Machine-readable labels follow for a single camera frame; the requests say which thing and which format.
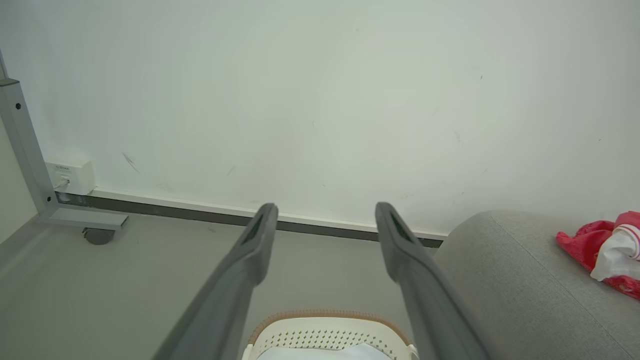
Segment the gray sofa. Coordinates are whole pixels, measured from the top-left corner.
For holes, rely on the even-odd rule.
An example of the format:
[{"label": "gray sofa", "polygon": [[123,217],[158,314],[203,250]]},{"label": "gray sofa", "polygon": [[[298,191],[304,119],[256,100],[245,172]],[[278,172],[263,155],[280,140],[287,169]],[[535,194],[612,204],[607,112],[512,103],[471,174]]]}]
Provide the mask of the gray sofa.
[{"label": "gray sofa", "polygon": [[640,301],[590,278],[556,243],[579,225],[487,211],[436,253],[505,359],[640,359]]}]

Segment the red cloth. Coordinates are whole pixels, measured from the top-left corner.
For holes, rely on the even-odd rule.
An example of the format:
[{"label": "red cloth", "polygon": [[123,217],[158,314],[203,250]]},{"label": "red cloth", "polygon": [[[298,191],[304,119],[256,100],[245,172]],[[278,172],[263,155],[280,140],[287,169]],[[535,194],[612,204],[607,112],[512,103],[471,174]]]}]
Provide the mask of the red cloth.
[{"label": "red cloth", "polygon": [[[586,224],[574,237],[560,232],[556,235],[556,241],[590,273],[596,266],[600,246],[611,236],[613,229],[622,224],[640,227],[640,213],[626,212],[618,216],[615,223],[601,220]],[[604,282],[621,293],[640,300],[640,281],[628,276],[616,276],[605,279]]]}]

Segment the white plastic basket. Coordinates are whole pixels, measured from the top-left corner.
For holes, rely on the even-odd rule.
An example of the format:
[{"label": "white plastic basket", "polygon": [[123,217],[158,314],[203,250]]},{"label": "white plastic basket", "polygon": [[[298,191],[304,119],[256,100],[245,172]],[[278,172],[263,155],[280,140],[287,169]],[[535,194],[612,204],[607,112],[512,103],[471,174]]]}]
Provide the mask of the white plastic basket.
[{"label": "white plastic basket", "polygon": [[391,360],[418,358],[394,324],[378,315],[339,310],[289,311],[270,316],[249,338],[242,360],[256,360],[271,347],[341,350],[366,343]]}]

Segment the caster wheel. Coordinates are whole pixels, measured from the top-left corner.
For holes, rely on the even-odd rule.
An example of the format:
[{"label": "caster wheel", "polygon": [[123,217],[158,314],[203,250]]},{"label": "caster wheel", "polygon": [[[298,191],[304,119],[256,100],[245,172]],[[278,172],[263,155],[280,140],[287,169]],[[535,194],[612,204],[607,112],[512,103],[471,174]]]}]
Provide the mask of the caster wheel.
[{"label": "caster wheel", "polygon": [[85,227],[82,232],[86,241],[94,245],[104,245],[113,239],[113,234],[115,234],[116,231]]}]

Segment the power outlet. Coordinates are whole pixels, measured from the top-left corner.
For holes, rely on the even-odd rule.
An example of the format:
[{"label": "power outlet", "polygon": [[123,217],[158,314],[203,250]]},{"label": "power outlet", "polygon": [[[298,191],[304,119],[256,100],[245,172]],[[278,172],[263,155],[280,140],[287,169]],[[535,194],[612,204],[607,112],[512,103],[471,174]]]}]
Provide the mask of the power outlet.
[{"label": "power outlet", "polygon": [[51,184],[57,192],[87,195],[95,188],[91,161],[47,162]]}]

